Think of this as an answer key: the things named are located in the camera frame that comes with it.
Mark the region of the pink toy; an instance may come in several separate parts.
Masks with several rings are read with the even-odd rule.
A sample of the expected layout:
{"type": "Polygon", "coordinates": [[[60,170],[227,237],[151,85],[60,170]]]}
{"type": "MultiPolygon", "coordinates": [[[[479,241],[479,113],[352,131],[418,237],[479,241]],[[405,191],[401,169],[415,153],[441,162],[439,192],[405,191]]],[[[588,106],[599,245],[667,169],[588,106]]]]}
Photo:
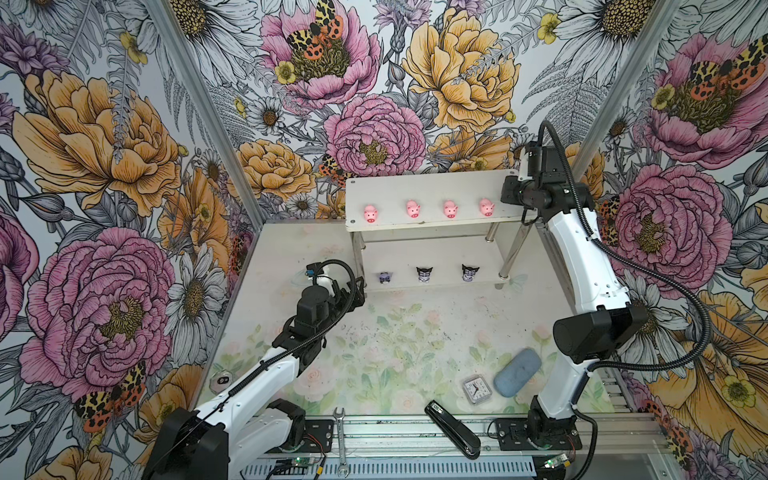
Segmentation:
{"type": "Polygon", "coordinates": [[[378,209],[374,205],[366,205],[363,211],[364,220],[373,224],[378,220],[378,209]]]}
{"type": "Polygon", "coordinates": [[[458,205],[452,200],[443,203],[443,213],[449,219],[454,219],[458,213],[458,205]]]}
{"type": "Polygon", "coordinates": [[[418,218],[421,206],[415,200],[409,200],[406,203],[406,212],[410,218],[418,218]]]}
{"type": "Polygon", "coordinates": [[[483,198],[479,203],[479,211],[485,217],[491,217],[494,214],[495,204],[488,198],[483,198]]]}

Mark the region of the black white kuromi toy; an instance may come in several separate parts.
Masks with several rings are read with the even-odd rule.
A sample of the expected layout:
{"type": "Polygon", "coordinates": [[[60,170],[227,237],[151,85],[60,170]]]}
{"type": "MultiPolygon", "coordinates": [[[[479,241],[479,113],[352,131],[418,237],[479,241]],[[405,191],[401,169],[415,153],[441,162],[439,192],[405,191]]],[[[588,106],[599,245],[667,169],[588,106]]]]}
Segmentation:
{"type": "Polygon", "coordinates": [[[433,272],[432,267],[417,267],[417,279],[420,283],[429,283],[433,272]]]}

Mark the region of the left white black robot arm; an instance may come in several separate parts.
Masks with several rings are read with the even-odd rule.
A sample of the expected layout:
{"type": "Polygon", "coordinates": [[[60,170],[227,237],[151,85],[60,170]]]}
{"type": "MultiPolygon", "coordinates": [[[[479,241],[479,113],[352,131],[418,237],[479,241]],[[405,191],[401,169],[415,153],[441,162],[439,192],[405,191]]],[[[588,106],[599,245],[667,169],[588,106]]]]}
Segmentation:
{"type": "Polygon", "coordinates": [[[145,479],[226,479],[269,450],[301,442],[304,410],[277,393],[317,358],[327,333],[365,302],[365,281],[318,273],[262,359],[212,400],[162,423],[145,479]]]}

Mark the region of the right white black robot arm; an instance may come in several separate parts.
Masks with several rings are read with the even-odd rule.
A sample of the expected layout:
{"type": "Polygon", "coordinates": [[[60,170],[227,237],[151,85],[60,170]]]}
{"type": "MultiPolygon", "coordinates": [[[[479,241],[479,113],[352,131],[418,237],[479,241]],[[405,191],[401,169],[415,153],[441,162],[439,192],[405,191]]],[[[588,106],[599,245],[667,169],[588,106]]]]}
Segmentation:
{"type": "Polygon", "coordinates": [[[535,212],[534,224],[571,298],[572,314],[553,325],[559,354],[527,419],[499,432],[525,448],[580,447],[574,408],[593,376],[591,366],[609,359],[648,315],[631,303],[609,256],[593,242],[598,222],[589,188],[568,182],[568,164],[552,147],[530,142],[520,161],[519,174],[504,181],[501,200],[535,212]]]}

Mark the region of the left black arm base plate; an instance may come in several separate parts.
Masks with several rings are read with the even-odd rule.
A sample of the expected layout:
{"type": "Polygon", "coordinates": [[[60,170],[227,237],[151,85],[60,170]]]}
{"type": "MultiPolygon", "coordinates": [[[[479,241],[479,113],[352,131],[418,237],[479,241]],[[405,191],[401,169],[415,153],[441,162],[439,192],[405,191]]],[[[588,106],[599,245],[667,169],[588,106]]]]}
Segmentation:
{"type": "Polygon", "coordinates": [[[335,442],[335,421],[332,418],[305,419],[300,423],[299,453],[330,454],[335,442]]]}

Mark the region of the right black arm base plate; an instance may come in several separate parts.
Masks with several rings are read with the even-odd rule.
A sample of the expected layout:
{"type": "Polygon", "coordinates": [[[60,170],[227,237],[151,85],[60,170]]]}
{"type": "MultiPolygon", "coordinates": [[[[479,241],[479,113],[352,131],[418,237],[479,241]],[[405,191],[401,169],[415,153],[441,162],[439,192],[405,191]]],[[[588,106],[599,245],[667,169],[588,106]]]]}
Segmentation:
{"type": "Polygon", "coordinates": [[[582,440],[575,418],[530,423],[527,418],[496,418],[490,426],[502,451],[578,451],[582,440]]]}

